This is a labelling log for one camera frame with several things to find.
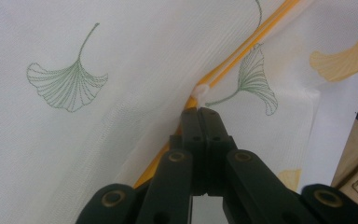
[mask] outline leaf stem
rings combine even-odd
[[[231,95],[229,95],[229,96],[226,97],[226,98],[223,98],[223,99],[218,100],[218,101],[206,103],[205,105],[209,107],[209,106],[211,106],[211,105],[221,104],[221,103],[225,102],[226,100],[229,100],[229,99],[231,99],[232,97],[234,97],[235,95],[237,95],[238,92],[240,92],[240,89],[237,89],[236,91],[234,91],[234,93],[232,93]]]
[[[80,55],[81,55],[81,52],[83,51],[83,48],[84,46],[86,45],[86,42],[87,40],[89,39],[89,37],[91,36],[92,32],[95,30],[95,28],[97,28],[97,26],[99,25],[100,23],[95,23],[94,27],[92,27],[92,30],[89,32],[89,34],[87,35],[86,39],[84,40],[81,48],[80,48],[80,51],[79,51],[79,56],[77,57],[78,60],[80,60]]]

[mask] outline black object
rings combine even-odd
[[[358,223],[358,205],[337,189],[287,189],[254,153],[237,149],[215,111],[185,110],[181,127],[151,181],[100,189],[77,224],[191,223],[192,196],[205,193],[223,197],[230,224]]]

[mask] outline metal grommet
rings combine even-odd
[[[105,207],[113,207],[124,201],[126,193],[122,190],[112,190],[104,194],[101,203]]]
[[[313,192],[313,196],[322,204],[330,207],[338,208],[343,205],[342,200],[333,192],[325,189],[317,189]]]
[[[252,156],[246,152],[237,152],[234,157],[236,161],[250,161],[252,159]]]
[[[171,153],[171,155],[168,157],[168,159],[170,161],[182,161],[185,159],[185,154],[183,154],[182,152],[173,152]]]

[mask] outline green ginkgo leaf outline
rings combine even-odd
[[[248,91],[258,96],[266,104],[266,115],[270,116],[278,108],[278,101],[275,93],[269,87],[264,73],[264,55],[261,51],[262,44],[256,44],[252,50],[243,58],[238,74],[237,89],[229,96],[215,101],[206,103],[206,106],[221,104],[240,91]]]
[[[76,112],[83,105],[88,105],[97,96],[106,83],[108,75],[95,77],[89,74],[81,64],[80,58],[86,42],[100,23],[96,23],[84,40],[76,61],[61,70],[48,71],[38,63],[31,63],[27,68],[27,78],[36,87],[37,93],[54,108],[64,108]]]

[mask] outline white fabric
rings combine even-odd
[[[265,21],[283,0],[259,2]],[[310,54],[343,50],[358,37],[358,1],[304,8],[262,41],[275,113],[267,116],[249,92],[211,106],[237,145],[275,173],[303,164],[317,87],[325,82],[310,68]],[[257,1],[0,1],[0,223],[75,223],[96,190],[132,184],[176,129],[197,81],[259,18]],[[97,22],[80,62],[107,81],[77,111],[50,106],[27,76],[29,66],[71,66]],[[238,66],[207,102],[235,91]]]

